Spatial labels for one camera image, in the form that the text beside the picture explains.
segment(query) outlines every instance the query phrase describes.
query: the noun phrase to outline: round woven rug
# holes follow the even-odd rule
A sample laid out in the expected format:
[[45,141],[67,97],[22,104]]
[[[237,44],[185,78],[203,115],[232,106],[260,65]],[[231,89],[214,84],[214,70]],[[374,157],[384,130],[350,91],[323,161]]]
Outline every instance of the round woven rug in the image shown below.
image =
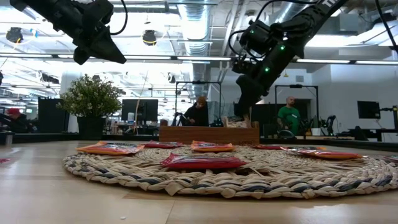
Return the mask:
[[78,153],[64,158],[74,175],[104,184],[121,184],[175,194],[221,194],[225,198],[315,198],[370,194],[397,188],[397,167],[371,157],[332,161],[295,152],[237,146],[233,152],[245,166],[227,171],[176,171],[162,167],[170,153],[191,155],[190,146],[177,149],[145,149],[133,156],[101,156]]

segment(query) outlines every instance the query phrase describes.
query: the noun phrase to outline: wooden box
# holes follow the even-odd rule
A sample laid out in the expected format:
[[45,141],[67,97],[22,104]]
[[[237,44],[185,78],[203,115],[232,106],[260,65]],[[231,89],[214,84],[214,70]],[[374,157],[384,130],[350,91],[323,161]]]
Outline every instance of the wooden box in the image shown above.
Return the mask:
[[259,128],[212,128],[188,126],[161,126],[159,141],[182,142],[206,141],[219,144],[255,145],[259,144]]

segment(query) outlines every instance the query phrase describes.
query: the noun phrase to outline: table surface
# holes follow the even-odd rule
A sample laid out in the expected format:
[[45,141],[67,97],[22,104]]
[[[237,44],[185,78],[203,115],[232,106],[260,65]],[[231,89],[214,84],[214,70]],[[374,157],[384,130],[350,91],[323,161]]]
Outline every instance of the table surface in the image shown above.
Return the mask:
[[[0,147],[1,223],[397,223],[398,191],[315,200],[170,197],[88,182],[62,167],[89,141]],[[363,155],[398,153],[326,146]]]

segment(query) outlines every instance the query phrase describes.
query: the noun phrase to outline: man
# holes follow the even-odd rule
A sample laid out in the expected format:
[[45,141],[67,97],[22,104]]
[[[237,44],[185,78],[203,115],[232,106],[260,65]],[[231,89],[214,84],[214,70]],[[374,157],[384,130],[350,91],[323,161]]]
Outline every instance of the man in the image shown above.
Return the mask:
[[8,116],[0,114],[0,123],[6,124],[10,131],[15,133],[31,133],[33,131],[32,124],[19,109],[11,108],[6,113]]
[[286,98],[286,106],[282,107],[278,112],[278,125],[284,130],[291,131],[297,135],[300,124],[300,113],[294,108],[295,98],[290,96]]
[[184,117],[187,118],[189,126],[209,126],[208,112],[206,107],[206,97],[200,96],[197,102],[191,106]]

